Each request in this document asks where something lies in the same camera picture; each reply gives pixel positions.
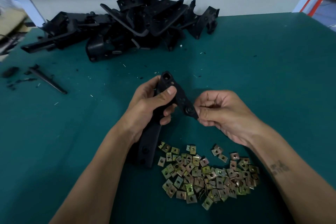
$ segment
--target forearm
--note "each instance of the forearm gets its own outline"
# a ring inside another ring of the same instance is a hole
[[[94,158],[50,221],[58,223],[108,223],[120,174],[131,138],[114,126]]]
[[[336,192],[272,128],[250,139],[297,223],[336,223]]]

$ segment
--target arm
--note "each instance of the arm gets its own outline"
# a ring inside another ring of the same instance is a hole
[[[140,85],[125,114],[107,133],[94,158],[78,178],[69,195],[49,224],[108,223],[120,174],[133,143],[150,121],[153,110],[169,103],[176,94],[170,86],[153,97],[157,76]],[[170,122],[174,106],[164,111],[161,125]]]
[[[336,223],[336,191],[234,92],[206,91],[195,108],[201,124],[216,126],[258,156],[296,223]]]

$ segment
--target table surface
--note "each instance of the table surface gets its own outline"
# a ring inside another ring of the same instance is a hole
[[[32,30],[23,44],[39,34],[39,29]],[[304,14],[284,13],[220,17],[213,35],[204,32],[200,40],[186,35],[173,52],[164,47],[131,50],[97,63],[89,62],[85,42],[63,51],[28,54],[17,48],[11,52],[0,66],[1,72],[20,67],[10,81],[33,77],[23,73],[37,63],[69,93],[63,95],[40,79],[22,82],[11,91],[6,87],[8,79],[0,78],[1,223],[47,223],[137,86],[165,70],[192,101],[204,90],[235,91],[336,187],[336,174],[331,171],[336,148],[336,34]],[[160,139],[183,152],[187,144],[195,144],[211,165],[223,166],[210,152],[215,143],[226,156],[237,151],[255,159],[216,128],[203,127],[181,111],[162,128]],[[163,155],[158,150],[155,162]],[[264,169],[262,184],[250,195],[229,198],[209,211],[200,203],[170,199],[162,189],[165,179],[160,171],[157,165],[150,170],[124,166],[113,223],[292,221]]]

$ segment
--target left hand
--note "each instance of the left hand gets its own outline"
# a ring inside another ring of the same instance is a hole
[[[126,131],[132,137],[132,143],[139,140],[143,129],[147,126],[153,116],[154,109],[168,104],[176,95],[176,88],[170,86],[154,97],[154,89],[156,88],[160,75],[150,79],[148,82],[141,84],[135,91],[128,109],[120,118],[116,126]],[[173,104],[163,111],[163,117],[160,120],[161,125],[170,122],[170,114],[174,112],[176,105]]]

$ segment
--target forearm tattoo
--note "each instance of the forearm tattoo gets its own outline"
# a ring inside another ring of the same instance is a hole
[[[272,174],[275,176],[277,174],[281,174],[283,172],[289,171],[288,166],[286,166],[283,162],[278,160],[275,164],[269,166]]]

